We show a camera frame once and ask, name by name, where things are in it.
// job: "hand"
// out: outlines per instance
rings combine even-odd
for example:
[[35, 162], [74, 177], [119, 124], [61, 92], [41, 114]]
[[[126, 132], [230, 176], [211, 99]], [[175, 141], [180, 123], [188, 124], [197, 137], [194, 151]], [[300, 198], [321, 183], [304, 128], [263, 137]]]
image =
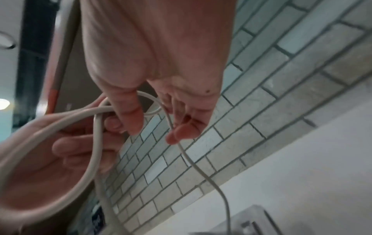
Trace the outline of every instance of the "hand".
[[169, 144], [198, 137], [220, 95], [235, 1], [81, 1], [85, 58], [123, 129], [137, 134], [146, 80], [169, 113]]
[[[96, 107], [99, 97], [86, 108]], [[46, 115], [26, 124], [0, 145], [2, 156], [33, 133], [70, 115], [71, 112]], [[105, 119], [103, 154], [100, 172], [112, 168], [117, 152], [124, 143], [110, 120]], [[16, 209], [31, 209], [46, 205], [69, 191], [83, 175], [91, 156], [93, 117], [86, 118], [61, 130], [33, 149], [16, 167], [0, 202]]]

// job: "round light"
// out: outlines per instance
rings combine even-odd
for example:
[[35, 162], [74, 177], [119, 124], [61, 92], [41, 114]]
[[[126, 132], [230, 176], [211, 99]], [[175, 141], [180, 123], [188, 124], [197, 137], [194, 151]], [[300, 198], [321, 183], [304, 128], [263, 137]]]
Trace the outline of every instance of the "round light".
[[16, 47], [14, 38], [6, 32], [0, 31], [0, 49], [13, 49]]
[[6, 109], [10, 105], [9, 100], [0, 99], [0, 110]]

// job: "white cable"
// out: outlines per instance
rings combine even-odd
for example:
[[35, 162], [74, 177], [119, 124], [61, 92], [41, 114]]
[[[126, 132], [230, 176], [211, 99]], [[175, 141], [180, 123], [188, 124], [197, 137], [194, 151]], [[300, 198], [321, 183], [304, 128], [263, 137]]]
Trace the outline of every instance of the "white cable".
[[[154, 96], [137, 91], [138, 95], [144, 96], [159, 105], [159, 108], [155, 111], [145, 113], [145, 117], [151, 117], [159, 113], [162, 109], [164, 109], [161, 102], [155, 98]], [[96, 108], [90, 108], [85, 110], [79, 110], [78, 112], [71, 112], [70, 116], [60, 119], [57, 122], [43, 128], [42, 130], [34, 133], [30, 136], [25, 142], [21, 143], [17, 146], [9, 155], [7, 155], [4, 160], [0, 164], [0, 194], [3, 192], [6, 182], [9, 179], [9, 176], [15, 169], [15, 167], [19, 164], [19, 162], [27, 156], [27, 154], [33, 150], [38, 144], [42, 141], [47, 139], [49, 136], [54, 134], [55, 132], [69, 126], [72, 123], [75, 123], [79, 120], [87, 118], [89, 116], [95, 116], [93, 122], [93, 149], [92, 149], [92, 157], [88, 164], [88, 167], [79, 180], [79, 182], [65, 195], [58, 198], [54, 202], [31, 210], [24, 210], [18, 211], [9, 208], [2, 207], [0, 205], [0, 224], [8, 225], [10, 228], [17, 229], [22, 226], [27, 226], [34, 224], [36, 222], [40, 222], [55, 213], [61, 211], [70, 203], [72, 203], [90, 184], [92, 180], [94, 180], [95, 188], [97, 197], [101, 202], [101, 206], [105, 216], [110, 221], [110, 225], [113, 226], [114, 231], [118, 235], [130, 235], [130, 233], [123, 227], [120, 223], [119, 219], [116, 217], [112, 205], [107, 198], [104, 187], [101, 181], [101, 178], [97, 174], [101, 155], [102, 155], [102, 132], [103, 132], [103, 120], [102, 114], [106, 112], [112, 112], [113, 109], [111, 106], [108, 105], [107, 98], [104, 99], [100, 105]], [[165, 117], [167, 119], [168, 125], [171, 129], [173, 129], [173, 125], [171, 122], [171, 118], [167, 112], [165, 112]], [[226, 208], [226, 221], [227, 221], [227, 234], [231, 234], [231, 222], [230, 222], [230, 210], [227, 199], [221, 189], [217, 186], [215, 182], [212, 181], [208, 175], [206, 175], [186, 154], [183, 147], [178, 144], [178, 147], [183, 154], [183, 156], [187, 159], [187, 161], [218, 191], [218, 193], [222, 196], [222, 199], [225, 203]]]

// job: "cord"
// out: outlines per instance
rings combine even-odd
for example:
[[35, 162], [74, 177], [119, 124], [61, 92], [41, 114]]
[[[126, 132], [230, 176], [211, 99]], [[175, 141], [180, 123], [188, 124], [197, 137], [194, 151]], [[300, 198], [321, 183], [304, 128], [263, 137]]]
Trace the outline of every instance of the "cord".
[[[146, 97], [159, 105], [159, 108], [155, 111], [145, 113], [145, 117], [151, 117], [158, 114], [164, 106], [162, 103], [155, 98], [154, 96], [147, 94], [142, 91], [137, 91], [139, 96]], [[25, 142], [21, 143], [17, 146], [9, 155], [7, 155], [3, 162], [0, 165], [0, 193], [4, 190], [6, 182], [9, 179], [12, 171], [15, 167], [19, 164], [19, 162], [27, 156], [27, 154], [34, 149], [38, 144], [48, 138], [50, 135], [54, 134], [55, 132], [69, 126], [72, 123], [75, 123], [79, 120], [82, 120], [86, 117], [94, 115], [93, 121], [93, 149], [92, 149], [92, 157], [88, 164], [88, 167], [79, 180], [79, 182], [65, 195], [58, 198], [54, 202], [27, 211], [17, 211], [12, 210], [9, 208], [1, 207], [0, 206], [0, 222], [3, 224], [8, 225], [12, 228], [19, 228], [24, 225], [30, 225], [39, 221], [42, 221], [55, 213], [61, 211], [70, 203], [72, 203], [90, 184], [92, 180], [95, 183], [95, 190], [98, 199], [101, 202], [101, 206], [105, 216], [109, 219], [111, 225], [113, 226], [115, 232], [120, 235], [131, 235], [121, 224], [117, 216], [115, 215], [112, 205], [107, 198], [104, 186], [102, 184], [102, 180], [100, 176], [97, 174], [99, 164], [101, 161], [102, 155], [102, 132], [103, 132], [103, 125], [102, 125], [102, 114], [107, 112], [112, 112], [113, 108], [111, 106], [107, 106], [109, 104], [108, 99], [104, 99], [98, 107], [96, 108], [89, 108], [85, 110], [76, 110], [72, 111], [70, 116], [62, 118], [61, 120], [54, 122], [53, 124], [43, 128], [42, 130], [34, 133], [30, 136]], [[167, 112], [165, 112], [165, 117], [167, 119], [169, 127], [173, 130], [173, 125], [171, 118]], [[186, 160], [191, 164], [195, 170], [201, 174], [221, 195], [226, 209], [226, 222], [227, 222], [227, 234], [231, 235], [231, 221], [230, 221], [230, 209], [229, 203], [226, 199], [225, 194], [222, 190], [218, 187], [218, 185], [208, 176], [206, 175], [187, 155], [183, 147], [178, 144], [178, 148], [180, 149], [183, 156]]]

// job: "cable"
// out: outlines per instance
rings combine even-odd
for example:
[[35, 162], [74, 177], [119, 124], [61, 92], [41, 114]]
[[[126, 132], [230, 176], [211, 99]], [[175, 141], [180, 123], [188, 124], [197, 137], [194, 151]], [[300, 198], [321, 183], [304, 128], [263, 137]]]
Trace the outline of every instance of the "cable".
[[[142, 91], [137, 91], [139, 96], [146, 97], [159, 105], [159, 108], [155, 111], [145, 113], [145, 117], [151, 117], [158, 114], [164, 106], [162, 103], [155, 98], [154, 96], [144, 93]], [[42, 130], [34, 133], [30, 136], [25, 142], [21, 143], [17, 146], [10, 154], [8, 154], [3, 162], [0, 165], [0, 193], [4, 190], [6, 182], [9, 179], [12, 171], [15, 167], [19, 164], [19, 162], [27, 156], [27, 154], [33, 150], [38, 144], [42, 141], [47, 139], [49, 136], [54, 134], [55, 132], [69, 126], [72, 123], [75, 123], [79, 120], [82, 120], [86, 117], [94, 115], [93, 121], [93, 149], [92, 149], [92, 157], [88, 164], [86, 171], [84, 172], [83, 176], [79, 180], [79, 182], [65, 195], [58, 198], [54, 202], [26, 211], [17, 211], [12, 210], [9, 208], [1, 207], [0, 206], [0, 222], [2, 224], [8, 225], [11, 228], [20, 228], [25, 225], [30, 225], [36, 222], [40, 222], [55, 213], [61, 211], [70, 203], [72, 203], [90, 184], [92, 180], [95, 183], [95, 190], [98, 199], [101, 202], [101, 206], [105, 216], [109, 219], [111, 225], [113, 226], [115, 232], [120, 235], [131, 235], [121, 224], [117, 216], [115, 215], [112, 205], [107, 198], [104, 187], [102, 184], [102, 180], [100, 176], [97, 174], [99, 164], [101, 161], [102, 155], [102, 132], [103, 132], [103, 125], [102, 125], [102, 114], [107, 112], [112, 112], [113, 108], [111, 106], [107, 106], [109, 104], [108, 99], [104, 99], [100, 105], [96, 108], [89, 108], [85, 110], [76, 110], [71, 111], [71, 115], [61, 120], [54, 122], [53, 124], [43, 128]], [[171, 118], [167, 112], [165, 112], [165, 117], [167, 119], [169, 127], [173, 130], [173, 125]], [[231, 235], [231, 221], [230, 221], [230, 209], [229, 203], [226, 199], [225, 194], [222, 190], [218, 187], [218, 185], [208, 176], [206, 175], [187, 155], [183, 147], [178, 144], [178, 148], [180, 149], [183, 156], [187, 159], [187, 161], [191, 164], [195, 170], [201, 174], [221, 195], [226, 209], [226, 223], [227, 223], [227, 234]]]

